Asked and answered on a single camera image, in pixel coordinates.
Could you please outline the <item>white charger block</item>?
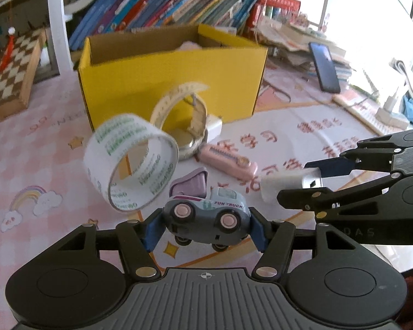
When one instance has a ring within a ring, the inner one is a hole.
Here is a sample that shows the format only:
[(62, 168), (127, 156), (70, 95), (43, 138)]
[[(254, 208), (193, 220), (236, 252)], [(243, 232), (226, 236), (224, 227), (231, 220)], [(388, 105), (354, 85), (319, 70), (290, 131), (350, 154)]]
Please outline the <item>white charger block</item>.
[(222, 127), (222, 119), (213, 114), (209, 114), (206, 118), (205, 142), (209, 143), (219, 137)]

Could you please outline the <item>red hanging ornament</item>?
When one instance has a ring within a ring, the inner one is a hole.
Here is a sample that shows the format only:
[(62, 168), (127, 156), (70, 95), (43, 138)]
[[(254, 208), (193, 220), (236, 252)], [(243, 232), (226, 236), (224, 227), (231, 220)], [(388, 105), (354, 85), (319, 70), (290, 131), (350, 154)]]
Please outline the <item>red hanging ornament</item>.
[(15, 45), (15, 28), (10, 27), (8, 29), (9, 41), (7, 43), (6, 49), (4, 51), (3, 57), (0, 62), (0, 73), (3, 72), (9, 64), (11, 59), (12, 51)]

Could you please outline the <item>grey toy truck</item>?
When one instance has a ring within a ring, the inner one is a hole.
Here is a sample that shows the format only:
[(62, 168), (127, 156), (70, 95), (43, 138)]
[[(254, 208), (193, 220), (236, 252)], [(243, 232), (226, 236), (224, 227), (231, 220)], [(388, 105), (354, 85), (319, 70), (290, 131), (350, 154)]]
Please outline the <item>grey toy truck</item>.
[(215, 187), (208, 198), (172, 196), (162, 216), (180, 246), (194, 241), (222, 252), (239, 244), (250, 233), (251, 212), (247, 202), (242, 194), (228, 188)]

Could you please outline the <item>clear printed tape roll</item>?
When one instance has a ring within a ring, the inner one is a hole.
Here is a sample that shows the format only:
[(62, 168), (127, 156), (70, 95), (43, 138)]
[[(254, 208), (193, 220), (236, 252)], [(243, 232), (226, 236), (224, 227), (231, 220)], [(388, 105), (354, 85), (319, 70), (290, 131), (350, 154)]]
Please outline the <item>clear printed tape roll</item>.
[(114, 209), (128, 213), (154, 200), (179, 160), (173, 137), (134, 114), (120, 114), (92, 134), (84, 166), (94, 188)]

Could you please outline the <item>cream wrist watch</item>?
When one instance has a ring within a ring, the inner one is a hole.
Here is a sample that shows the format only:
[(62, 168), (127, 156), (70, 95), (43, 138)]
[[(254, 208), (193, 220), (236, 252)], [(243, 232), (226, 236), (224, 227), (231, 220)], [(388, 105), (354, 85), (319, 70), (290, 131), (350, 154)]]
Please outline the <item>cream wrist watch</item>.
[(188, 82), (175, 86), (154, 107), (150, 123), (166, 129), (177, 141), (179, 161), (191, 158), (203, 143), (208, 116), (200, 93), (209, 86)]

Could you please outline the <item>pile of papers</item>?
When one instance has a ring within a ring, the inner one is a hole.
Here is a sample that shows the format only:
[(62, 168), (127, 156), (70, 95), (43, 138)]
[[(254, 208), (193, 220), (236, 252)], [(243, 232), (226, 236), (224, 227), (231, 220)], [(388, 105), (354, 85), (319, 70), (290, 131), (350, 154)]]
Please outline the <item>pile of papers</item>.
[(316, 75), (316, 69), (309, 50), (310, 43), (322, 44), (329, 49), (340, 80), (347, 81), (352, 75), (353, 69), (345, 58), (346, 51), (314, 30), (282, 23), (266, 16), (257, 22), (254, 30), (260, 43), (274, 46), (277, 49), (276, 55), (311, 75)]

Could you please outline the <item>yellow cardboard box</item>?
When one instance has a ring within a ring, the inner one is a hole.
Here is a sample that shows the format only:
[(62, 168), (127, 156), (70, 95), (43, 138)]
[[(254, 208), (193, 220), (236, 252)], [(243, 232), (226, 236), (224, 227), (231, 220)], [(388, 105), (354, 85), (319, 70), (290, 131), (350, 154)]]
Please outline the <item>yellow cardboard box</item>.
[[(185, 41), (202, 46), (176, 51)], [(91, 129), (122, 113), (145, 120), (175, 86), (200, 82), (209, 113), (229, 123), (252, 116), (267, 49), (208, 25), (172, 25), (90, 36), (78, 74)]]

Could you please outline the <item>black smartphone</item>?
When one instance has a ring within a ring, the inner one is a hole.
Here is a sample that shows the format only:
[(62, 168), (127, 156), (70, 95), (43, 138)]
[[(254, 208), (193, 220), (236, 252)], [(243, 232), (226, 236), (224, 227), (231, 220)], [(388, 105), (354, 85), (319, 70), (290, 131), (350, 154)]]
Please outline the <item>black smartphone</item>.
[(332, 61), (329, 48), (320, 43), (309, 43), (309, 50), (312, 55), (320, 89), (323, 92), (339, 94), (341, 87)]

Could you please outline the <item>wooden chess board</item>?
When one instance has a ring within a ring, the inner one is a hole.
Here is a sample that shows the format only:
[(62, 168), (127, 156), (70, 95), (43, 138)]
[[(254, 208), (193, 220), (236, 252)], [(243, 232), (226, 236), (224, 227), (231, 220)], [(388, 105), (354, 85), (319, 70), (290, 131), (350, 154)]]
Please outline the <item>wooden chess board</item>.
[(8, 64), (0, 71), (0, 122), (28, 107), (46, 39), (44, 28), (13, 39)]

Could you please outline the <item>pink plush toy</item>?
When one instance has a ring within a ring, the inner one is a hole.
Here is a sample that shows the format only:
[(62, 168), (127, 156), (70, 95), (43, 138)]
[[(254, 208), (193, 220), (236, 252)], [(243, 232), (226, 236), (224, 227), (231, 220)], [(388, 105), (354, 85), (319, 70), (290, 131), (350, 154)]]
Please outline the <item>pink plush toy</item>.
[(185, 41), (176, 48), (176, 51), (196, 51), (196, 50), (201, 50), (202, 46), (199, 45), (198, 43), (194, 43), (192, 41)]

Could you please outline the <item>white shelf post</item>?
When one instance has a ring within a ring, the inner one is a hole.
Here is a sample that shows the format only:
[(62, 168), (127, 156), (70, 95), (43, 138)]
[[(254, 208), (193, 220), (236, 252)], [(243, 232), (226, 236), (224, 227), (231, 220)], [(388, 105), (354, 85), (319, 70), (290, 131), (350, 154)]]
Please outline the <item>white shelf post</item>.
[(64, 0), (47, 0), (50, 32), (60, 75), (73, 70), (65, 21)]

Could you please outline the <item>pink utility knife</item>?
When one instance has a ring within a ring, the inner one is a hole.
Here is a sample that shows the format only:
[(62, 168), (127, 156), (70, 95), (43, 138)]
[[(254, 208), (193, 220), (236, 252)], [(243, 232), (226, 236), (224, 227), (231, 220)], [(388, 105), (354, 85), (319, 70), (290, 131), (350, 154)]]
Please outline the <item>pink utility knife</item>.
[(197, 157), (202, 163), (242, 181), (251, 181), (258, 170), (256, 162), (218, 145), (204, 144)]

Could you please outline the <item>white power strip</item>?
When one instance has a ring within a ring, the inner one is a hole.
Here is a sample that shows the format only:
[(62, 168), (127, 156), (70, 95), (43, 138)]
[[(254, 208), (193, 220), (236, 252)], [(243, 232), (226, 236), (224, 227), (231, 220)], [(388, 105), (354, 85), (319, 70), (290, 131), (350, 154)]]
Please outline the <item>white power strip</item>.
[(389, 127), (396, 127), (406, 130), (409, 126), (409, 120), (403, 114), (394, 112), (395, 100), (388, 98), (387, 101), (376, 112), (376, 119)]

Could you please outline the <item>row of books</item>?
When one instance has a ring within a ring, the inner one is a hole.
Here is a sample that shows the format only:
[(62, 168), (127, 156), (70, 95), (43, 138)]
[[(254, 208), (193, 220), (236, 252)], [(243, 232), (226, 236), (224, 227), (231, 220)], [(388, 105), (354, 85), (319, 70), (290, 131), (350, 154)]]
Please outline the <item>row of books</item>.
[(298, 0), (80, 0), (81, 17), (68, 39), (70, 50), (83, 48), (86, 37), (167, 25), (204, 24), (236, 34), (256, 25), (264, 7), (295, 18)]

